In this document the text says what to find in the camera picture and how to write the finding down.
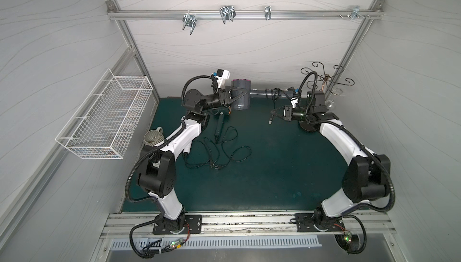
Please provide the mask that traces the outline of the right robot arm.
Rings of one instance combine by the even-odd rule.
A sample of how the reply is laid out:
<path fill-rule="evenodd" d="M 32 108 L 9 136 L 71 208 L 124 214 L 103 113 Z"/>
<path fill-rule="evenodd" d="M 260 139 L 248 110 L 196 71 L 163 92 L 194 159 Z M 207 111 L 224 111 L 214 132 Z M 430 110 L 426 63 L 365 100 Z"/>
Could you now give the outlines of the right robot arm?
<path fill-rule="evenodd" d="M 314 87 L 307 94 L 308 102 L 301 104 L 302 89 L 319 75 L 310 71 L 293 94 L 291 105 L 283 109 L 281 118 L 286 122 L 297 121 L 307 132 L 319 132 L 341 154 L 348 165 L 341 188 L 321 202 L 308 222 L 320 232 L 328 231 L 336 222 L 354 211 L 368 208 L 386 213 L 396 202 L 396 190 L 390 176 L 391 161 L 386 155 L 377 155 L 348 131 L 339 118 L 329 113 L 325 94 Z"/>

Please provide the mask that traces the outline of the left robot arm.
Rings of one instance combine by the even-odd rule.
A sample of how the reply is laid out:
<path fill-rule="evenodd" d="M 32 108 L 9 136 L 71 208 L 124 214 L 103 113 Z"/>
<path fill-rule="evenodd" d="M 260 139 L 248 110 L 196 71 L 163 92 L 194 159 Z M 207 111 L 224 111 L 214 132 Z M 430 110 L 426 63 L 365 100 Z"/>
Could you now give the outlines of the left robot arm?
<path fill-rule="evenodd" d="M 189 153 L 193 140 L 206 128 L 209 110 L 230 108 L 241 98 L 250 97 L 248 86 L 226 86 L 226 75 L 216 73 L 211 80 L 212 93 L 204 95 L 189 85 L 202 76 L 189 79 L 181 92 L 181 105 L 187 110 L 180 126 L 155 146 L 146 146 L 128 175 L 124 188 L 126 201 L 155 202 L 160 220 L 173 233 L 181 233 L 186 224 L 186 210 L 175 193 L 176 160 L 181 153 Z"/>

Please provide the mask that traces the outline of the dark green hair dryer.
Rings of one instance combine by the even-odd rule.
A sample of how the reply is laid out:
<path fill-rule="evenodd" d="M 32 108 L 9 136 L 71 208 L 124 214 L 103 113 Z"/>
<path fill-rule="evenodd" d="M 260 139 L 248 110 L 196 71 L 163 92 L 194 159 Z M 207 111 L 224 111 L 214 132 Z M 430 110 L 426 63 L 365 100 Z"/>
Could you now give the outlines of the dark green hair dryer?
<path fill-rule="evenodd" d="M 214 140 L 216 143 L 220 141 L 225 119 L 231 114 L 231 111 L 231 107 L 220 107 L 216 110 L 212 110 L 211 112 L 214 116 L 217 117 L 217 126 L 214 134 Z"/>

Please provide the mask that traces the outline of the white hair dryer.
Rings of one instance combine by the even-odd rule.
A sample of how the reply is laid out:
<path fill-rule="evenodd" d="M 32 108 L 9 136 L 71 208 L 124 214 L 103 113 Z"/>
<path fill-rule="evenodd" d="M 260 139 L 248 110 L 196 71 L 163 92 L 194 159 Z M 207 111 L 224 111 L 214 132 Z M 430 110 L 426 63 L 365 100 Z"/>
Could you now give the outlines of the white hair dryer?
<path fill-rule="evenodd" d="M 183 154 L 184 154 L 184 155 L 189 155 L 190 152 L 191 152 L 191 148 L 192 148 L 192 141 L 189 142 L 189 143 L 185 146 L 185 148 L 184 148 L 184 150 L 183 150 Z"/>

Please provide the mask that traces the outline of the clear wine glass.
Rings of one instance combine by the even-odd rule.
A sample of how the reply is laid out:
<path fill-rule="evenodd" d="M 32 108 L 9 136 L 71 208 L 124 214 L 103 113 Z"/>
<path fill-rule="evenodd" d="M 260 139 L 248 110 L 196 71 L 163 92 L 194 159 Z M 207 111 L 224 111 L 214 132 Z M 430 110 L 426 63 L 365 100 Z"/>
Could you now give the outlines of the clear wine glass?
<path fill-rule="evenodd" d="M 328 112 L 334 111 L 334 109 L 336 108 L 335 101 L 332 101 L 332 100 L 325 101 L 325 108 L 327 109 Z"/>

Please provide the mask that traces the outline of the metal glass holder stand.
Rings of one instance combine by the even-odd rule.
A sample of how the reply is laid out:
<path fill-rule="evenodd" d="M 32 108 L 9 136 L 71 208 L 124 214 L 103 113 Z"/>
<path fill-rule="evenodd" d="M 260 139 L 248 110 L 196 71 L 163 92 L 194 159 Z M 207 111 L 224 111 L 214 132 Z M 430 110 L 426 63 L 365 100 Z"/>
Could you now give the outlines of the metal glass holder stand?
<path fill-rule="evenodd" d="M 314 61 L 311 67 L 303 67 L 300 72 L 305 75 L 297 93 L 301 95 L 302 89 L 308 88 L 307 105 L 301 107 L 302 120 L 300 126 L 306 131 L 313 132 L 319 127 L 313 123 L 315 121 L 335 119 L 333 112 L 328 112 L 325 108 L 325 101 L 331 100 L 327 96 L 341 96 L 345 93 L 344 88 L 352 87 L 355 81 L 352 78 L 345 78 L 344 81 L 336 81 L 336 78 L 344 72 L 344 67 L 340 65 L 333 66 L 336 71 L 334 74 L 328 74 L 325 65 L 320 61 Z"/>

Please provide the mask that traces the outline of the striped ceramic mug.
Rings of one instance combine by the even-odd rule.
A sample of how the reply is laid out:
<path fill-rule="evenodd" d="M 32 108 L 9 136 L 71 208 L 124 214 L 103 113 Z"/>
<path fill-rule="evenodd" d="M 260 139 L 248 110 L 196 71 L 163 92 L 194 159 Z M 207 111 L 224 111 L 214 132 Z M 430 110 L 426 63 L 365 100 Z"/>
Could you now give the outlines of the striped ceramic mug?
<path fill-rule="evenodd" d="M 144 135 L 144 144 L 146 146 L 154 147 L 159 143 L 164 142 L 163 128 L 161 126 L 157 127 L 154 130 L 149 130 Z"/>

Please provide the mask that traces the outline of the small metal clamp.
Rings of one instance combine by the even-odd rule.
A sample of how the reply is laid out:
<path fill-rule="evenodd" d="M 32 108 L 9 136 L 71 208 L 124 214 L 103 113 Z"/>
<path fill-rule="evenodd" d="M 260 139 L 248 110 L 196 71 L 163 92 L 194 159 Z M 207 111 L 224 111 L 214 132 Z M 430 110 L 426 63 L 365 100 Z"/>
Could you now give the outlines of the small metal clamp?
<path fill-rule="evenodd" d="M 269 21 L 272 17 L 272 8 L 271 6 L 266 6 L 265 7 L 265 20 Z"/>

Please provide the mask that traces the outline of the white vent strip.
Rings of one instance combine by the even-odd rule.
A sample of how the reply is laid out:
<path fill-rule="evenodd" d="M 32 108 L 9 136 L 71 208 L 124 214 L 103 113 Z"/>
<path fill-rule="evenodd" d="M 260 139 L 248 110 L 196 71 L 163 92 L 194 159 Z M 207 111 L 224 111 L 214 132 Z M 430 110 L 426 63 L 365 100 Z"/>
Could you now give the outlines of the white vent strip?
<path fill-rule="evenodd" d="M 180 238 L 142 238 L 134 239 L 134 245 L 141 250 L 155 241 L 153 249 L 159 250 Z M 212 249 L 288 249 L 322 247 L 317 235 L 301 236 L 221 236 L 192 237 L 183 246 L 185 250 Z M 128 239 L 114 239 L 110 247 L 112 251 L 132 250 Z"/>

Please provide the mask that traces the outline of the metal u-bolt bracket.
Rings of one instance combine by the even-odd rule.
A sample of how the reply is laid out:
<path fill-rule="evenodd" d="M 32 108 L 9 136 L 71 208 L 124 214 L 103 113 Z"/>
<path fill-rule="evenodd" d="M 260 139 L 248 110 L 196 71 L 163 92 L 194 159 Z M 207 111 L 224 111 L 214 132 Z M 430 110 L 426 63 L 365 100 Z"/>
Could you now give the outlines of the metal u-bolt bracket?
<path fill-rule="evenodd" d="M 236 16 L 235 7 L 232 5 L 223 6 L 220 8 L 219 14 L 223 24 L 226 24 L 227 21 L 233 22 Z"/>

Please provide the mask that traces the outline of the metal hook bracket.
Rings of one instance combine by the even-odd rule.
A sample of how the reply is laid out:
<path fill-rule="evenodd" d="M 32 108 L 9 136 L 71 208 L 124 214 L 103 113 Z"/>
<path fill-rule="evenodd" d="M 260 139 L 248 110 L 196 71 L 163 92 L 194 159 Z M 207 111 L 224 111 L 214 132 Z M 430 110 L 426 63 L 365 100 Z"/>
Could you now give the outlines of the metal hook bracket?
<path fill-rule="evenodd" d="M 197 25 L 197 18 L 195 15 L 186 13 L 183 18 L 182 18 L 182 30 L 185 30 L 186 28 L 189 28 L 189 34 L 192 35 L 192 33 L 195 30 L 195 27 Z"/>

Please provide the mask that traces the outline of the metal bolt bracket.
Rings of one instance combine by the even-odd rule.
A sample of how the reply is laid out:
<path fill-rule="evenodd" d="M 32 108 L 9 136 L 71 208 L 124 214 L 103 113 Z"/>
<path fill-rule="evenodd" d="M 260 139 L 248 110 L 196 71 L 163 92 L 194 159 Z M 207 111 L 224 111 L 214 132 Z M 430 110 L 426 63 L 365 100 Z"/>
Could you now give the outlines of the metal bolt bracket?
<path fill-rule="evenodd" d="M 359 20 L 359 19 L 365 20 L 365 19 L 371 19 L 372 18 L 369 14 L 362 13 L 360 11 L 359 6 L 354 7 L 349 14 L 347 14 L 347 15 L 338 15 L 338 17 L 340 19 L 348 19 L 350 21 L 353 21 L 355 19 L 356 20 Z"/>

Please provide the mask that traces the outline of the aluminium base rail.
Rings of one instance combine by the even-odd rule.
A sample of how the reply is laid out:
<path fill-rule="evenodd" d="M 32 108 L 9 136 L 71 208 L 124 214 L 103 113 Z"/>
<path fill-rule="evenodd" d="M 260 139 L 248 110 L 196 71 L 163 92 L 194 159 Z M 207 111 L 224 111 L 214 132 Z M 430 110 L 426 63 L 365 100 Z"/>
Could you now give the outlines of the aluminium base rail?
<path fill-rule="evenodd" d="M 297 211 L 268 212 L 192 212 L 201 215 L 201 232 L 198 237 L 219 236 L 269 236 L 301 235 L 294 224 Z M 101 238 L 127 238 L 132 227 L 150 221 L 157 212 L 122 212 L 110 214 L 105 222 Z M 367 234 L 396 234 L 387 214 L 360 210 L 354 214 L 363 223 Z"/>

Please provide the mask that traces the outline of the aluminium top rail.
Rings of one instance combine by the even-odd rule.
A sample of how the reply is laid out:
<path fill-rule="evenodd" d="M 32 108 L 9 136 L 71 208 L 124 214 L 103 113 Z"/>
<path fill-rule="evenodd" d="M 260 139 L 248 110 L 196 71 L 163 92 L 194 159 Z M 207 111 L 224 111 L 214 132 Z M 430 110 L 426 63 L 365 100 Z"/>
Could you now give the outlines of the aluminium top rail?
<path fill-rule="evenodd" d="M 369 14 L 371 19 L 381 19 L 385 12 L 362 10 L 362 13 Z M 234 21 L 266 21 L 265 9 L 258 10 L 235 10 Z M 340 19 L 338 15 L 347 15 L 351 9 L 346 10 L 275 10 L 272 8 L 270 20 L 314 20 L 314 19 Z M 218 10 L 189 10 L 189 11 L 115 11 L 109 13 L 109 19 L 120 21 L 181 21 L 186 13 L 196 16 L 198 21 L 220 21 L 221 17 Z"/>

